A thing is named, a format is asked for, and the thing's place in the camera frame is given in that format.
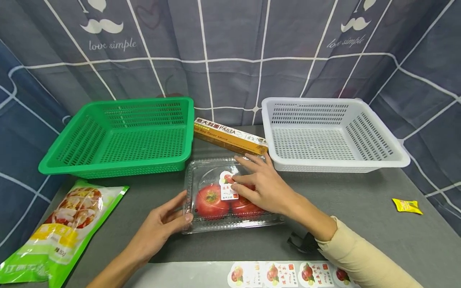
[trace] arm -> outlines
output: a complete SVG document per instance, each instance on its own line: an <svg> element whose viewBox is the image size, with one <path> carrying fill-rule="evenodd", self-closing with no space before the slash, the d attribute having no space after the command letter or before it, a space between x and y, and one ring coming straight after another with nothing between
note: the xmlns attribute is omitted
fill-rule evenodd
<svg viewBox="0 0 461 288"><path fill-rule="evenodd" d="M128 246L87 286L87 288L121 288L128 279L165 244L171 234L192 221L192 214L176 211L183 205L186 191L153 209Z"/></svg>
<svg viewBox="0 0 461 288"><path fill-rule="evenodd" d="M241 157L236 157L236 160L253 174L234 176L234 180L253 184L256 191L240 184L233 184L232 189L255 205L303 225L315 237L325 258L345 270L362 288L421 287L375 246L293 191L277 174L267 153L267 163L253 155L247 154L246 157L252 161Z"/></svg>

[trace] human hand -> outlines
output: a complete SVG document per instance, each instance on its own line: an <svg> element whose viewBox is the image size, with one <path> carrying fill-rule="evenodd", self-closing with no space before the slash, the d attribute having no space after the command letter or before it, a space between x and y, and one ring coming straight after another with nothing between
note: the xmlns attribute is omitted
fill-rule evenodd
<svg viewBox="0 0 461 288"><path fill-rule="evenodd" d="M290 211L292 207L299 202L300 198L305 198L291 189L275 171L269 154L264 154L266 162L250 154L245 154L245 157L252 161L238 156L235 156L235 160L253 172L253 174L235 175L233 179L238 183L256 186L256 191L238 183L233 184L232 189L264 210L291 217Z"/></svg>
<svg viewBox="0 0 461 288"><path fill-rule="evenodd" d="M122 254L138 265L146 264L165 244L171 234L181 231L193 218L176 211L184 203L187 191L153 209Z"/></svg>

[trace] plastic clamshell container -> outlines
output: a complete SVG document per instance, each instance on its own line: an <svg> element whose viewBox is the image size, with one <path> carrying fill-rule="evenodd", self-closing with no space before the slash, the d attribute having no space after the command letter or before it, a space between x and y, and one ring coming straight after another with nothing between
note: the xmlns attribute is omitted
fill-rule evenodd
<svg viewBox="0 0 461 288"><path fill-rule="evenodd" d="M92 102L67 124L38 169L87 179L179 171L193 135L189 97Z"/></svg>
<svg viewBox="0 0 461 288"><path fill-rule="evenodd" d="M399 141L360 99L266 98L262 120L278 171L368 173L410 164Z"/></svg>
<svg viewBox="0 0 461 288"><path fill-rule="evenodd" d="M238 200L220 200L221 185L227 184L223 175L228 174L246 175L249 172L233 158L200 159L190 162L184 184L187 199L183 212L192 213L194 219L183 230L183 234L284 223L283 216L262 210L241 196Z"/></svg>

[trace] basket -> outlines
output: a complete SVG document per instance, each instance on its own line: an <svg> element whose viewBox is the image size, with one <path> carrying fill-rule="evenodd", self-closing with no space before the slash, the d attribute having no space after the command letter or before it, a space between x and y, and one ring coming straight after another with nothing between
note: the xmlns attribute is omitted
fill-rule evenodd
<svg viewBox="0 0 461 288"><path fill-rule="evenodd" d="M87 179L179 171L193 132L189 97L92 102L67 124L38 170Z"/></svg>
<svg viewBox="0 0 461 288"><path fill-rule="evenodd" d="M278 171L367 173L410 163L360 99L266 98L262 120Z"/></svg>

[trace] food packaging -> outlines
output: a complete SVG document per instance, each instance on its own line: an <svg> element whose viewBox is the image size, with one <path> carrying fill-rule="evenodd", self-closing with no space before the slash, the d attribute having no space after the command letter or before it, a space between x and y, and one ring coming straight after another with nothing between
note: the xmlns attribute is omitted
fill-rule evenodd
<svg viewBox="0 0 461 288"><path fill-rule="evenodd" d="M194 121L194 137L243 155L263 155L268 150L262 137L200 117Z"/></svg>
<svg viewBox="0 0 461 288"><path fill-rule="evenodd" d="M0 284L48 281L60 288L127 190L77 180L29 240L0 264Z"/></svg>
<svg viewBox="0 0 461 288"><path fill-rule="evenodd" d="M394 201L397 211L399 212L411 212L411 213L423 215L423 212L418 207L417 201L406 201L406 200L400 200L396 198L392 198L392 201Z"/></svg>
<svg viewBox="0 0 461 288"><path fill-rule="evenodd" d="M183 234L284 223L281 215L257 207L231 189L232 176L246 174L250 174L249 171L233 158L190 162L184 184L187 199L183 212L192 213L194 220Z"/></svg>

